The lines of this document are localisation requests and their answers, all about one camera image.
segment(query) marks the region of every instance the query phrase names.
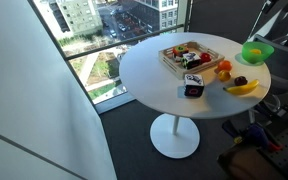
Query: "table base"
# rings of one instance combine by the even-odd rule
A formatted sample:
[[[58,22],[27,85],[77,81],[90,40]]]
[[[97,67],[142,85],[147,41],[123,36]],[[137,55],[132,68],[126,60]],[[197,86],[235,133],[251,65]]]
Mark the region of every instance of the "table base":
[[[157,117],[150,131],[155,148],[170,158],[185,158],[191,155],[200,142],[200,133],[189,118],[162,114]]]

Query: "white round table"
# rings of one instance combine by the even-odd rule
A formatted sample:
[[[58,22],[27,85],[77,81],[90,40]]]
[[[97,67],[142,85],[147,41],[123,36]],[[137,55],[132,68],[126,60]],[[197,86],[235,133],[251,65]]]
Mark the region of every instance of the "white round table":
[[[235,96],[223,90],[233,80],[220,82],[216,67],[201,74],[204,92],[199,98],[184,96],[184,80],[176,78],[159,61],[158,52],[196,41],[231,61],[232,79],[245,76],[249,81],[259,79],[259,86],[250,94]],[[139,102],[163,112],[153,122],[150,136],[156,149],[171,158],[184,158],[198,147],[198,128],[190,119],[214,119],[232,116],[251,109],[267,94],[271,77],[265,64],[250,65],[241,57],[242,45],[219,36],[202,33],[172,33],[142,41],[132,47],[120,64],[122,83]]]

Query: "white wall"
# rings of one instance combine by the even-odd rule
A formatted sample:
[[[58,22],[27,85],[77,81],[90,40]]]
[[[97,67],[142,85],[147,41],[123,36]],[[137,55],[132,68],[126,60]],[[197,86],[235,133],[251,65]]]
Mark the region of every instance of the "white wall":
[[[0,140],[0,180],[80,180],[35,156]]]
[[[98,115],[26,0],[0,0],[0,135],[87,179],[116,179]]]

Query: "building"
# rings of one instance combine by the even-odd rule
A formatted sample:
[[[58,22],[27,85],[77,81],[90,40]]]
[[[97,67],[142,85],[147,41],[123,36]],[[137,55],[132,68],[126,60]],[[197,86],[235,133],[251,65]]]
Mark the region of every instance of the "building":
[[[177,24],[178,0],[135,0],[136,5],[129,5],[130,0],[124,4],[131,6],[128,12],[146,32],[154,32]]]
[[[86,35],[103,29],[94,0],[50,0],[49,6],[62,32]]]

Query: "banana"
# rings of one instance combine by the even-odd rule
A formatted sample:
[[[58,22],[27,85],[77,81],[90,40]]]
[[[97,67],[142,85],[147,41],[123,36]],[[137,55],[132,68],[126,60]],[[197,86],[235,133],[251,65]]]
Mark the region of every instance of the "banana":
[[[244,95],[252,92],[259,84],[259,80],[255,79],[252,82],[242,85],[242,86],[233,86],[233,87],[224,87],[223,89],[234,95]]]

